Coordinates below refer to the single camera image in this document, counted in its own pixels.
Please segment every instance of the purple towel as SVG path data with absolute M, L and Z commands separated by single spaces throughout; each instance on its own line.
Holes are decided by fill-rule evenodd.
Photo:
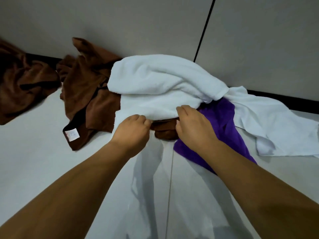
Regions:
M 233 120 L 235 115 L 235 106 L 230 101 L 225 98 L 221 98 L 218 101 L 212 101 L 209 104 L 204 104 L 199 111 L 211 122 L 216 136 L 220 141 L 224 142 L 233 150 L 257 164 L 253 157 L 250 156 L 244 140 L 235 128 Z M 180 139 L 174 144 L 174 150 L 183 157 L 216 174 L 205 160 L 203 160 L 193 150 L 189 149 Z

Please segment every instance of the folded white towel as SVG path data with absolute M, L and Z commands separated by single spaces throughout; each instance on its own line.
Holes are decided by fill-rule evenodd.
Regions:
M 235 105 L 235 126 L 257 138 L 260 156 L 319 155 L 318 122 L 299 117 L 280 101 L 230 88 L 225 98 Z
M 107 86 L 122 94 L 114 128 L 134 114 L 151 120 L 175 118 L 177 106 L 198 108 L 202 102 L 221 99 L 229 90 L 194 62 L 162 54 L 131 56 L 116 62 Z

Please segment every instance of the white towel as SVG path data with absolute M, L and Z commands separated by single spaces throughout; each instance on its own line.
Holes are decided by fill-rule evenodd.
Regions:
M 198 108 L 202 102 L 221 99 L 229 90 L 194 62 L 162 54 L 131 56 L 116 62 L 107 86 L 122 94 L 114 129 L 134 114 L 151 120 L 178 117 L 177 106 Z
M 225 98 L 235 105 L 235 126 L 257 138 L 260 156 L 319 155 L 318 122 L 299 117 L 280 101 L 230 88 Z

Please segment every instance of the gray wall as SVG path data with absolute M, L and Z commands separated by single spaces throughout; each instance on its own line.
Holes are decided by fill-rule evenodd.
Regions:
M 72 37 L 120 56 L 194 59 L 212 0 L 1 0 L 0 37 L 28 53 L 77 54 Z
M 319 0 L 216 0 L 196 63 L 229 86 L 319 101 Z

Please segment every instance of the person's left hand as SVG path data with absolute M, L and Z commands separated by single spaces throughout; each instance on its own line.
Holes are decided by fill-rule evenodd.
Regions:
M 149 140 L 151 124 L 145 116 L 130 116 L 119 124 L 109 143 L 123 149 L 126 156 L 134 157 Z

